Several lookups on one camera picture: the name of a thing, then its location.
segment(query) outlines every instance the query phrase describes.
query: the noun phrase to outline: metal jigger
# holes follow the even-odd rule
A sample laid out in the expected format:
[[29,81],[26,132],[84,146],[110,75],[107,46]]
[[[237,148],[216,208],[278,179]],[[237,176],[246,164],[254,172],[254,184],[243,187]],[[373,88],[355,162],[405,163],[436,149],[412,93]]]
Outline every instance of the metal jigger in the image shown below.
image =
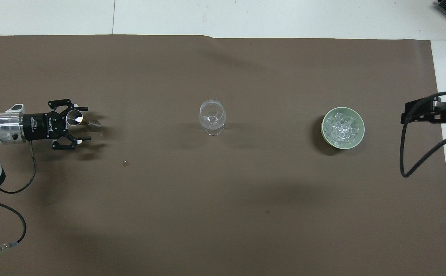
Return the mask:
[[98,132],[100,131],[101,127],[99,121],[96,120],[89,121],[85,119],[83,113],[81,113],[81,111],[79,110],[71,110],[70,112],[68,112],[68,114],[66,115],[66,122],[70,126],[84,125],[90,132]]

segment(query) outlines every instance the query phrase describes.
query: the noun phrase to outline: bowl of ice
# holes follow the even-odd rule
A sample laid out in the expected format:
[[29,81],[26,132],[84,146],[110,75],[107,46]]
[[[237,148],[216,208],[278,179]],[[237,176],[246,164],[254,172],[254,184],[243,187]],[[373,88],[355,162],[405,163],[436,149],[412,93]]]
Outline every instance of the bowl of ice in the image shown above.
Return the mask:
[[363,118],[351,108],[339,107],[330,110],[321,121],[321,134],[331,146],[351,149],[363,140]]

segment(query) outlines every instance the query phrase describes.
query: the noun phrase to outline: brown mat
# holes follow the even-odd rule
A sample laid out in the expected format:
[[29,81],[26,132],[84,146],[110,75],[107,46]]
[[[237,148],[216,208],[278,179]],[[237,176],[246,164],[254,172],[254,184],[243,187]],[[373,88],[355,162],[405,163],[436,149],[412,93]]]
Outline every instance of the brown mat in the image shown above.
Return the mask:
[[[0,112],[71,98],[104,126],[74,152],[34,143],[35,182],[0,192],[28,223],[0,275],[446,275],[443,152],[398,169],[404,103],[435,92],[428,41],[0,37]],[[197,119],[213,98],[219,136]],[[319,133],[338,106],[365,120],[352,150]],[[408,136],[408,166],[441,140]],[[0,158],[3,187],[28,181],[27,145]],[[20,232],[0,210],[0,243]]]

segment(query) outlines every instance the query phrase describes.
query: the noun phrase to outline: glass base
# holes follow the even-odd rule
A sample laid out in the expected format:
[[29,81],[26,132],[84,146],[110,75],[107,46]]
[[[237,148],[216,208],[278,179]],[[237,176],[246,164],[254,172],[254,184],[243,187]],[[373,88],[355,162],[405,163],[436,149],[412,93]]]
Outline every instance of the glass base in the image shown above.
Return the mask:
[[218,128],[218,129],[207,129],[205,127],[202,127],[202,128],[204,129],[204,131],[206,131],[207,134],[209,134],[211,136],[214,136],[214,135],[218,135],[218,134],[223,132],[224,125],[222,127]]

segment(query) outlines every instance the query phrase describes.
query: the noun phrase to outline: clear glass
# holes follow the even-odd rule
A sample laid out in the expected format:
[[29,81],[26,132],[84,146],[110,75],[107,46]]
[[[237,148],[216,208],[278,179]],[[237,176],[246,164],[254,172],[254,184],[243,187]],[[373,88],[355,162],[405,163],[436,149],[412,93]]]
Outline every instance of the clear glass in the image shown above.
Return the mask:
[[199,109],[199,122],[209,135],[218,135],[223,132],[226,121],[226,111],[223,105],[216,100],[207,100]]

